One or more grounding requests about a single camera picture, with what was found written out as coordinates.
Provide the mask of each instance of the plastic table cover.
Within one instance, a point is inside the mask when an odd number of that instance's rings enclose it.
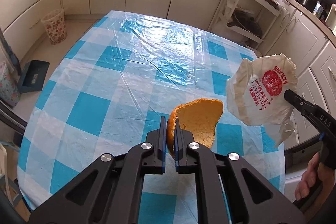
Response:
[[[224,102],[212,151],[235,151],[284,191],[283,146],[227,111],[226,80],[253,51],[173,21],[111,11],[70,49],[45,84],[18,160],[35,209],[103,153],[119,155],[159,128],[160,117],[198,98]],[[139,223],[197,223],[194,175],[146,175]]]

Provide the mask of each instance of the white plastic bag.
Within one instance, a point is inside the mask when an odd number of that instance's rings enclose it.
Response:
[[[226,83],[227,109],[248,126],[264,124],[267,133],[270,127],[270,137],[279,145],[294,131],[290,121],[294,107],[285,101],[284,92],[296,92],[295,69],[283,54],[244,58]]]

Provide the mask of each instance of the cabinet handle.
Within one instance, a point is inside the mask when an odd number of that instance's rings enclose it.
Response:
[[[283,19],[282,19],[282,21],[281,21],[281,24],[280,24],[280,28],[282,28],[282,24],[284,23],[285,18],[289,17],[290,15],[291,15],[291,13],[288,12],[288,13],[283,17]]]
[[[37,23],[39,23],[40,22],[40,18],[39,18],[39,20],[37,21],[37,22],[35,22],[35,24],[33,25],[33,26],[31,26],[29,29],[32,29]]]
[[[330,66],[328,66],[328,70],[331,72],[331,75],[332,75],[334,81],[336,82],[336,75],[333,73]]]
[[[288,29],[289,29],[289,26],[292,26],[292,22],[294,21],[294,24],[293,24],[293,28],[291,28],[291,30],[289,32],[291,32],[293,29],[294,29],[294,26],[296,24],[296,21],[297,21],[297,18],[296,17],[293,17],[293,19],[290,21],[290,23],[288,24],[287,28],[286,28],[286,33],[288,33]]]

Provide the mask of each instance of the silver screw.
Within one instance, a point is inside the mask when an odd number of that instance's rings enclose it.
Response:
[[[237,153],[230,153],[229,154],[229,159],[230,160],[238,160],[239,159],[239,155]]]
[[[112,156],[110,154],[104,154],[100,157],[102,161],[110,161],[112,160]]]
[[[200,147],[200,145],[199,145],[199,143],[192,142],[192,143],[189,144],[189,147],[190,147],[191,149],[197,149],[197,148]]]
[[[152,148],[152,144],[151,143],[142,143],[141,144],[141,148],[142,149],[151,149]]]

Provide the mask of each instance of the wastebasket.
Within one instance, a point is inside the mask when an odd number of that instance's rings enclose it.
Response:
[[[20,100],[20,96],[21,94],[9,73],[6,63],[2,62],[0,64],[0,98],[11,107],[15,107]]]
[[[45,27],[52,45],[58,44],[66,39],[68,34],[65,29],[63,9],[51,11],[41,19],[41,22]]]

